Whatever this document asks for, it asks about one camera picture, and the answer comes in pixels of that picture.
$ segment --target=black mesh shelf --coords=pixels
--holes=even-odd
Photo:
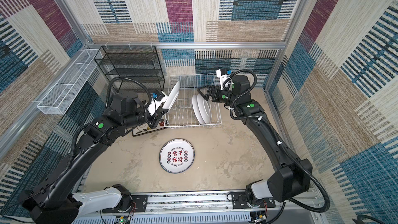
[[[102,59],[95,59],[108,80],[115,76],[128,76],[142,82],[149,90],[164,87],[164,74],[156,47],[153,46],[108,46],[101,47]],[[113,84],[116,91],[142,89],[133,82]]]
[[[106,75],[163,77],[161,69],[114,68]]]

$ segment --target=dish rack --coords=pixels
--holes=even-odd
[[[172,88],[177,82],[180,82],[180,92],[176,102],[166,113],[165,126],[170,128],[176,127],[215,127],[221,124],[221,112],[218,103],[208,100],[210,107],[211,120],[208,124],[200,124],[192,107],[192,96],[197,95],[196,88],[205,85],[215,85],[214,74],[197,74],[197,75],[171,75],[169,78],[168,92],[170,94]]]

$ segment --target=white plate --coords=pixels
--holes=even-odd
[[[198,106],[198,99],[197,99],[197,95],[194,94],[192,96],[192,107],[193,107],[193,112],[195,113],[195,116],[197,118],[197,120],[199,121],[200,124],[204,124],[205,121],[203,120],[202,116],[200,115],[200,111],[199,111],[199,106]]]
[[[198,107],[200,115],[202,116],[204,122],[206,124],[210,123],[211,117],[210,117],[209,103],[205,101],[205,99],[199,94],[198,94]]]
[[[176,101],[178,94],[180,93],[180,82],[178,81],[173,87],[172,91],[168,95],[167,100],[163,104],[163,109],[170,109],[174,102]]]
[[[188,169],[195,151],[192,145],[184,139],[173,139],[167,142],[160,151],[159,161],[163,169],[170,173],[180,173]]]

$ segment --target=white wire dish rack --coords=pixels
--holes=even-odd
[[[221,124],[221,112],[218,103],[208,101],[210,107],[210,123],[200,124],[195,117],[192,107],[192,96],[199,94],[196,89],[205,85],[215,85],[214,74],[198,74],[198,75],[171,75],[169,79],[168,93],[177,82],[180,82],[180,92],[176,102],[167,112],[165,118],[165,126],[170,128],[176,127],[202,127],[216,126]]]
[[[85,49],[37,105],[44,114],[65,114],[97,64],[101,52]]]

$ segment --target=stack of plates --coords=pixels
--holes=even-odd
[[[211,120],[209,103],[201,95],[192,96],[192,107],[199,123],[209,124]]]

